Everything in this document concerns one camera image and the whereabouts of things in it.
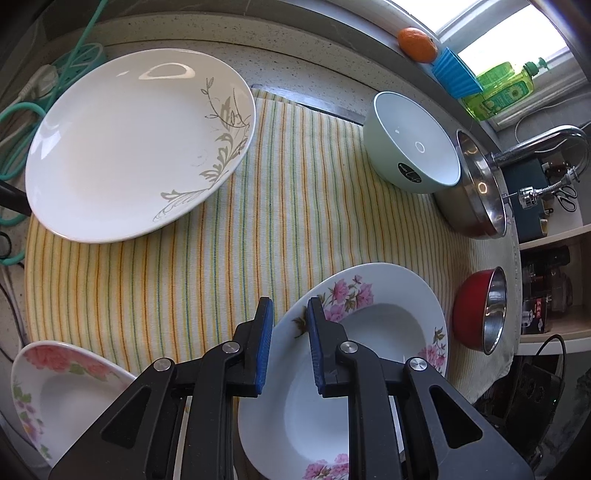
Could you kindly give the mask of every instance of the plate with gray floral pattern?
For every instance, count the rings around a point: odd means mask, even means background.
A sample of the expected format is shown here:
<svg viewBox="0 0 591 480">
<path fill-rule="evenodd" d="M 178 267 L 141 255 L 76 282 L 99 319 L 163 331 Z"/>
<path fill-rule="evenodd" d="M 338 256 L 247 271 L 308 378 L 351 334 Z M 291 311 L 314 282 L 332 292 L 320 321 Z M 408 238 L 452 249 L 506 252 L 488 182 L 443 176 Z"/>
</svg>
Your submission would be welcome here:
<svg viewBox="0 0 591 480">
<path fill-rule="evenodd" d="M 314 383 L 305 311 L 317 296 L 324 315 L 381 358 L 420 356 L 445 375 L 447 328 L 437 297 L 414 272 L 388 263 L 357 265 L 312 288 L 273 329 L 265 388 L 241 398 L 244 451 L 269 480 L 348 480 L 346 398 L 322 398 Z M 392 415 L 403 450 L 394 399 Z"/>
<path fill-rule="evenodd" d="M 68 88 L 27 158 L 31 209 L 56 235 L 108 243 L 204 202 L 252 141 L 254 98 L 210 55 L 179 48 L 111 60 Z"/>
</svg>

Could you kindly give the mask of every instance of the stainless steel pot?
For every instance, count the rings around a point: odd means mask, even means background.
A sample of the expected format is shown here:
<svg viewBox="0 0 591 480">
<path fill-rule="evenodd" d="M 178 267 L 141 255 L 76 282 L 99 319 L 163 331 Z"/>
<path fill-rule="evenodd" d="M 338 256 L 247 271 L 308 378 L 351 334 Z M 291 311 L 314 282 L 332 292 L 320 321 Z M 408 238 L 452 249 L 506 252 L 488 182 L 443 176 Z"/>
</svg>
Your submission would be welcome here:
<svg viewBox="0 0 591 480">
<path fill-rule="evenodd" d="M 454 187 L 434 194 L 441 213 L 463 235 L 479 239 L 505 236 L 505 205 L 488 161 L 463 131 L 458 130 L 452 141 L 462 177 Z"/>
</svg>

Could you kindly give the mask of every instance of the metal screw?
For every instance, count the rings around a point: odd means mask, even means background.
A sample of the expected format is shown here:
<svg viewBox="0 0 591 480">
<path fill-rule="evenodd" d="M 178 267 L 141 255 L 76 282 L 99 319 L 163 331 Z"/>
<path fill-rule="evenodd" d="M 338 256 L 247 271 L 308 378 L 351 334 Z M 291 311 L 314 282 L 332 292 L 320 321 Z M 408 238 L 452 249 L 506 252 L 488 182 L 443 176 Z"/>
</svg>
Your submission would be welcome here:
<svg viewBox="0 0 591 480">
<path fill-rule="evenodd" d="M 412 368 L 413 370 L 417 370 L 418 372 L 427 369 L 427 362 L 417 356 L 411 358 L 408 364 L 410 365 L 410 368 Z"/>
<path fill-rule="evenodd" d="M 345 353 L 355 353 L 358 348 L 355 342 L 343 342 L 340 344 L 340 349 Z"/>
<path fill-rule="evenodd" d="M 226 353 L 236 353 L 240 350 L 240 344 L 236 342 L 226 342 L 222 345 L 222 350 Z"/>
<path fill-rule="evenodd" d="M 164 372 L 170 368 L 170 365 L 172 365 L 172 363 L 168 358 L 158 358 L 158 360 L 154 362 L 154 369 L 158 372 Z"/>
</svg>

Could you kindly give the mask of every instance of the blue silicone container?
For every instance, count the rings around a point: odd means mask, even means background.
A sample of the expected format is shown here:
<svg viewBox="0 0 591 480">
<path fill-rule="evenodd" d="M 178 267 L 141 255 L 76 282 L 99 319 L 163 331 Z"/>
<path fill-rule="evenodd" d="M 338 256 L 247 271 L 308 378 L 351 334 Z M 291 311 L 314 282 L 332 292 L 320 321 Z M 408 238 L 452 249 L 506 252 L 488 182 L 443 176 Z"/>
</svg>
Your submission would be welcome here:
<svg viewBox="0 0 591 480">
<path fill-rule="evenodd" d="M 449 48 L 435 59 L 432 72 L 443 88 L 456 99 L 482 91 L 476 75 Z"/>
</svg>

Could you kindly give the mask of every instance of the red bowl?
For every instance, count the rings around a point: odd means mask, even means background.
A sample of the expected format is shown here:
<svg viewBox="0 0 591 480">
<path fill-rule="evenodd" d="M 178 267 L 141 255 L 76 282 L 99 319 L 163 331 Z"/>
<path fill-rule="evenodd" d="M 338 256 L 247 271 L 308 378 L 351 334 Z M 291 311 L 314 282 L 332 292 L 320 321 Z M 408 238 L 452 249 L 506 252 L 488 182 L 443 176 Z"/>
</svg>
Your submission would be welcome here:
<svg viewBox="0 0 591 480">
<path fill-rule="evenodd" d="M 453 304 L 456 339 L 490 355 L 501 339 L 507 310 L 507 281 L 501 267 L 473 273 L 460 287 Z"/>
</svg>

